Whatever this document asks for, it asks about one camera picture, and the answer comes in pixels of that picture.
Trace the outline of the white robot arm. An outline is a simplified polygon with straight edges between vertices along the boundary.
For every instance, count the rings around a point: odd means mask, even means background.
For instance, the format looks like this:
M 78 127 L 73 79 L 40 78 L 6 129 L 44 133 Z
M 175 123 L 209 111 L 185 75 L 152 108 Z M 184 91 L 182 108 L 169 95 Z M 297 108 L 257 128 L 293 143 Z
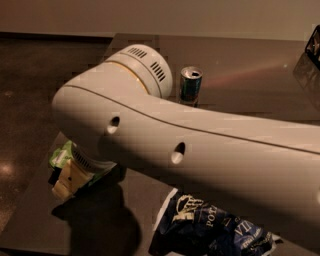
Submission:
M 223 207 L 319 249 L 320 129 L 168 101 L 172 75 L 134 44 L 63 85 L 60 131 L 96 167 L 120 163 L 166 183 L 196 182 Z

